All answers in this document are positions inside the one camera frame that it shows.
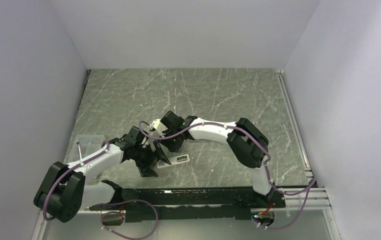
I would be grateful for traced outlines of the white remote control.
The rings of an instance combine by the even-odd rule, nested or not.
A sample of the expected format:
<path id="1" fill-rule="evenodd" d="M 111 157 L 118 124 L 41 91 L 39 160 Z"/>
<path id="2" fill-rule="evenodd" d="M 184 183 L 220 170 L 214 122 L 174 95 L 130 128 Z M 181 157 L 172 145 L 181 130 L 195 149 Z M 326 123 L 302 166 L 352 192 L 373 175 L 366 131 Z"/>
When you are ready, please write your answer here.
<path id="1" fill-rule="evenodd" d="M 185 164 L 185 163 L 189 163 L 191 161 L 191 158 L 189 156 L 189 154 L 183 154 L 183 155 L 187 155 L 188 156 L 188 161 L 183 161 L 183 162 L 177 162 L 177 156 L 173 156 L 173 157 L 170 157 L 168 158 L 171 162 L 171 165 L 168 165 L 162 161 L 158 161 L 156 166 L 158 169 L 162 169 L 162 168 L 167 168 L 167 167 L 172 167 L 172 166 L 175 166 L 175 165 L 180 165 L 180 164 Z"/>

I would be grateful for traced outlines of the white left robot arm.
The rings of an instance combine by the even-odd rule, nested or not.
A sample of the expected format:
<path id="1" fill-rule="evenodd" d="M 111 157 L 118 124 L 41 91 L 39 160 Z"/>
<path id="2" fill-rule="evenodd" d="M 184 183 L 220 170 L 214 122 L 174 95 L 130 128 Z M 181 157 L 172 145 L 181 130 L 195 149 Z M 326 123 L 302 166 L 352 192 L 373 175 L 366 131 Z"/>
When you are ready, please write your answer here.
<path id="1" fill-rule="evenodd" d="M 42 210 L 45 220 L 57 219 L 62 223 L 84 208 L 103 206 L 116 210 L 124 201 L 123 188 L 106 179 L 95 185 L 89 185 L 89 181 L 127 160 L 135 162 L 141 177 L 157 177 L 153 166 L 159 161 L 171 164 L 159 140 L 149 143 L 146 131 L 133 126 L 122 137 L 104 140 L 100 149 L 82 159 L 68 164 L 53 163 L 33 203 Z"/>

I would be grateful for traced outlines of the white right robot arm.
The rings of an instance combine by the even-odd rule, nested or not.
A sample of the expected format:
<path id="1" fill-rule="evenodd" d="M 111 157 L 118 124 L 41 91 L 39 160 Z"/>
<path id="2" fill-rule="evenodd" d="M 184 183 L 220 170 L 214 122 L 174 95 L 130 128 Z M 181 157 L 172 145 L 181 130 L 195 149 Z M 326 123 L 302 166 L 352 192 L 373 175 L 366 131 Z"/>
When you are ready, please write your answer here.
<path id="1" fill-rule="evenodd" d="M 153 120 L 153 129 L 162 139 L 160 143 L 177 153 L 186 140 L 209 140 L 227 144 L 236 159 L 249 169 L 254 202 L 261 208 L 273 202 L 273 188 L 264 167 L 268 156 L 268 138 L 247 118 L 235 122 L 208 121 L 189 115 L 182 118 L 168 111 L 161 119 Z"/>

